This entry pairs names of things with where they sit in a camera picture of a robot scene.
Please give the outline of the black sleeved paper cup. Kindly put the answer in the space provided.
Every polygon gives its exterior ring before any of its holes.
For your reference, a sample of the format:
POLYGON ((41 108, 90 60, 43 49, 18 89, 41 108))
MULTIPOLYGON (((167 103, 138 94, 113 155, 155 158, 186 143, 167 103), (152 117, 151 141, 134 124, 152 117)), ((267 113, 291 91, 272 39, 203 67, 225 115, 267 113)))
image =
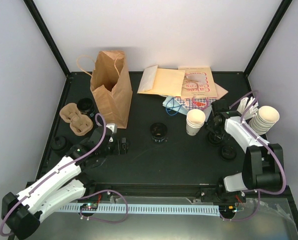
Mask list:
POLYGON ((162 143, 166 139, 166 135, 168 132, 167 126, 162 122, 155 122, 150 126, 150 134, 153 142, 162 143))

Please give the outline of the black cup sleeve stack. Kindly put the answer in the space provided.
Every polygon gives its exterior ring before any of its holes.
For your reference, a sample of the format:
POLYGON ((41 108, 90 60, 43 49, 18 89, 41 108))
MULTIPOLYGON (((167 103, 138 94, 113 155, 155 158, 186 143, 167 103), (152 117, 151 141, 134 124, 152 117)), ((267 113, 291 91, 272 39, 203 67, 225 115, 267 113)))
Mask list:
POLYGON ((93 118, 95 116, 95 109, 93 100, 90 98, 82 98, 77 103, 78 110, 84 114, 87 115, 89 118, 93 118))

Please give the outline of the brown paper bag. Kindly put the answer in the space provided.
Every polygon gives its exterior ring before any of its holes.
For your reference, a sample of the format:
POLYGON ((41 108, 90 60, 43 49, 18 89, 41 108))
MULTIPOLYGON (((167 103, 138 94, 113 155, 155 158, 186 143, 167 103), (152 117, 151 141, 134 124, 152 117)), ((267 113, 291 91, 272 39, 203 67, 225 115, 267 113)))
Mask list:
POLYGON ((76 64, 80 70, 91 76, 90 90, 97 109, 109 124, 126 129, 132 101, 132 86, 125 52, 120 50, 100 51, 93 60, 92 73, 84 70, 79 64, 81 58, 92 59, 81 55, 76 64))

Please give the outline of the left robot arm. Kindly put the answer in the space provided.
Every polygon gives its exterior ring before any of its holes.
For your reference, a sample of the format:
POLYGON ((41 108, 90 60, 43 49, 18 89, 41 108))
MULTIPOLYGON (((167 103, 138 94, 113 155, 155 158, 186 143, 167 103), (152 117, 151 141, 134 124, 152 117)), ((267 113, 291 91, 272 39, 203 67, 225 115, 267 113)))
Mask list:
POLYGON ((0 235, 15 235, 24 240, 56 210, 72 201, 116 191, 96 191, 96 183, 86 173, 98 159, 126 152, 126 140, 115 139, 116 126, 96 128, 90 138, 67 149, 62 159, 39 180, 17 194, 7 193, 2 199, 0 235))

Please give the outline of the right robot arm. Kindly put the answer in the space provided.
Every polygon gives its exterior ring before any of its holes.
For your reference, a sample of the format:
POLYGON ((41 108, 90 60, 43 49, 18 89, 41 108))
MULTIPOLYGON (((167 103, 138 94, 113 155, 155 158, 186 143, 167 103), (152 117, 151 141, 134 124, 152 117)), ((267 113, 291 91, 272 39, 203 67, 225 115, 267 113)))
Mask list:
POLYGON ((236 149, 225 143, 227 139, 234 139, 245 153, 242 171, 221 179, 216 188, 217 198, 226 202, 237 191, 282 194, 287 186, 282 147, 258 135, 224 99, 216 100, 211 106, 212 118, 207 123, 208 142, 220 146, 220 156, 227 161, 236 157, 236 149))

